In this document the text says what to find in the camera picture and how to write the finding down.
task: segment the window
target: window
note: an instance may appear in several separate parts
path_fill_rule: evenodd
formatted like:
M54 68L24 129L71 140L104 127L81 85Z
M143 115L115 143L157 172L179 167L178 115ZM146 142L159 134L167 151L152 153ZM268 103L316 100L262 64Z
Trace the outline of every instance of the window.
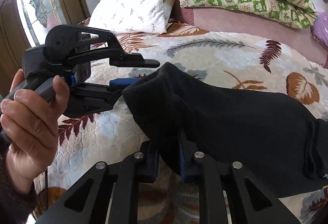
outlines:
M45 43L48 31L66 24L59 0L16 0L19 16L32 47Z

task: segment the person's left hand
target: person's left hand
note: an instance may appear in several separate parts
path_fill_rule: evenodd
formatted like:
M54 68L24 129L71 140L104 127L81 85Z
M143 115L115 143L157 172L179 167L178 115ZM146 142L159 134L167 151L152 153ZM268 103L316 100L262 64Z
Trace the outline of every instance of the person's left hand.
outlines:
M10 91L24 80L19 70ZM48 104L32 90L17 90L14 101L4 99L1 103L2 128L13 143L5 160L9 180L13 188L28 194L38 175L51 165L58 146L57 120L65 111L69 88L59 76L52 82L55 99Z

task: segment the finger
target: finger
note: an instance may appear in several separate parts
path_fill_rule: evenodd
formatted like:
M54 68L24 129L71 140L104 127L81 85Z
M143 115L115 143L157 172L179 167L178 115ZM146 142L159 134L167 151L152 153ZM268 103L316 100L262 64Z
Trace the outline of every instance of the finger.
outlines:
M10 117L2 114L0 121L7 136L31 158L40 159L45 156L47 149L35 137L28 134L15 121L10 119Z
M40 118L53 135L58 135L58 118L50 105L39 94L32 90L20 89L16 91L14 100L22 103Z
M20 68L15 76L14 76L14 79L13 79L13 82L11 83L11 87L10 87L10 93L13 91L14 88L16 88L16 86L18 84L20 84L23 80L25 80L25 77L24 77L24 72L23 70Z
M2 101L2 106L3 114L6 114L23 130L34 136L45 148L52 148L54 144L57 145L57 137L50 132L48 127L40 118L38 118L22 103L5 99Z
M52 87L56 92L56 97L53 101L51 101L50 106L58 118L67 108L69 87L66 82L62 80L58 75L54 77L54 80L52 81Z

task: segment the silver screw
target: silver screw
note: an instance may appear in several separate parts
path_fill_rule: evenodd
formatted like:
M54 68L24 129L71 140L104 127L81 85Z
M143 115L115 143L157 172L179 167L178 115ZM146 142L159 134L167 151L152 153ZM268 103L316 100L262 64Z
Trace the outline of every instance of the silver screw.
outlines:
M143 158L144 154L142 152L137 152L133 155L136 159L141 159Z
M103 169L106 166L106 164L104 162L98 162L96 164L96 168L97 169Z
M203 158L205 155L203 152L196 152L194 153L195 158Z
M232 163L232 166L238 169L238 168L242 168L243 164L238 161L235 161Z

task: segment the purple fabric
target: purple fabric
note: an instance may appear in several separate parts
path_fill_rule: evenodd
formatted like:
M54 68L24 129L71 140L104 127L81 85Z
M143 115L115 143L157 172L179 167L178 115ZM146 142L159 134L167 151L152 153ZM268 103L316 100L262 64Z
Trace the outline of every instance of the purple fabric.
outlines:
M317 12L317 15L318 20L311 27L313 38L328 50L328 14Z

